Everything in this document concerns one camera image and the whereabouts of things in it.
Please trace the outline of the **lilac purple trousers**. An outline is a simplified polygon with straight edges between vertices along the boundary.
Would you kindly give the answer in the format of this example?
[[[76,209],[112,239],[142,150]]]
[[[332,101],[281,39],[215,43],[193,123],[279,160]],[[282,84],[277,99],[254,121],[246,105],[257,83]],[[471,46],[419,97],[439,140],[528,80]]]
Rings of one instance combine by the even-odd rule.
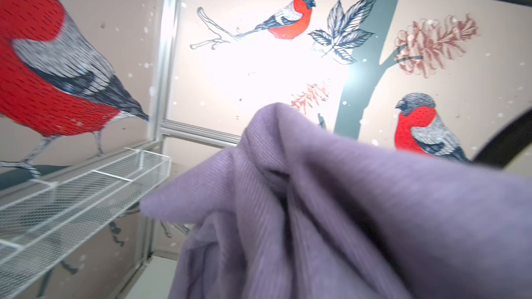
[[[172,298],[530,298],[531,180],[392,152],[281,103],[140,203],[190,224]]]

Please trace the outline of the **black belt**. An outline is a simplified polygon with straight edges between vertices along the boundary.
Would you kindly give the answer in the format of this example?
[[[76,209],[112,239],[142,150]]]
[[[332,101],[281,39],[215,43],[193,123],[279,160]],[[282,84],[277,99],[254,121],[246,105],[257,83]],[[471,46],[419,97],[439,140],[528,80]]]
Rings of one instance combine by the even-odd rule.
[[[531,145],[531,109],[497,133],[472,162],[504,169],[529,145]]]

